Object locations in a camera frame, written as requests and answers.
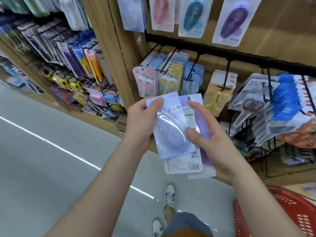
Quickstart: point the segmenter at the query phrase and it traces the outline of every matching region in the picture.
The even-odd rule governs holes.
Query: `barcode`
[[[199,165],[189,165],[189,170],[199,170],[200,166]]]

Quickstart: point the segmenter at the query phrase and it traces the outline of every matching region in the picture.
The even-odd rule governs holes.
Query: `shoe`
[[[163,234],[163,226],[159,219],[155,219],[151,224],[153,237],[160,237]]]
[[[169,205],[174,210],[176,210],[176,191],[172,184],[168,184],[165,191],[166,207]]]

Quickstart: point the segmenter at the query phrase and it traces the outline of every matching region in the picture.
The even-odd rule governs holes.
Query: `forearm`
[[[141,157],[131,142],[123,140],[96,179],[46,237],[110,237]]]
[[[230,179],[252,236],[305,236],[246,161],[235,169]]]

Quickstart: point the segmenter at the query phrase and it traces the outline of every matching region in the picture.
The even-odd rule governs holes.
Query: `gray floor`
[[[117,136],[0,84],[0,236],[43,236],[119,142]],[[232,188],[213,179],[168,175],[150,151],[137,169],[113,236],[148,237],[152,219],[165,223],[168,182],[175,183],[179,211],[194,213],[215,237],[235,236]]]

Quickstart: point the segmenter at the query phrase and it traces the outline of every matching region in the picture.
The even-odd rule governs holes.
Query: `person's right arm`
[[[204,138],[190,127],[186,129],[186,135],[194,144],[203,148],[215,166],[231,180],[251,235],[306,237],[268,191],[209,110],[197,102],[188,101],[188,104],[203,115],[211,138]]]

